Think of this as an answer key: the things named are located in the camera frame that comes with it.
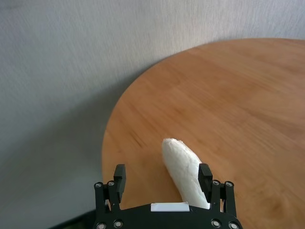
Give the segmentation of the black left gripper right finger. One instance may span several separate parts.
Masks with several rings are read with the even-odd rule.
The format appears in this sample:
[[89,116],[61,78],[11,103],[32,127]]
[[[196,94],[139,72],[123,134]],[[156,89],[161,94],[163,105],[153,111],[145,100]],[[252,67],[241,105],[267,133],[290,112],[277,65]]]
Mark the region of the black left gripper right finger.
[[234,197],[234,183],[213,179],[212,172],[207,164],[200,164],[198,171],[198,181],[210,209],[220,212],[220,200],[223,202],[223,212],[227,214],[236,214],[236,205]]

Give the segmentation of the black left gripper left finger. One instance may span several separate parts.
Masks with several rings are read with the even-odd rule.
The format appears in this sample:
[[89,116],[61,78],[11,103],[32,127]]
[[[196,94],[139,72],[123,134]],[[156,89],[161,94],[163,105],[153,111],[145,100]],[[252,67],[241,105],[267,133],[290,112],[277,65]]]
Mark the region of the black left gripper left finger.
[[96,215],[120,210],[120,203],[126,184],[126,170],[124,164],[118,164],[113,179],[106,184],[94,184]]

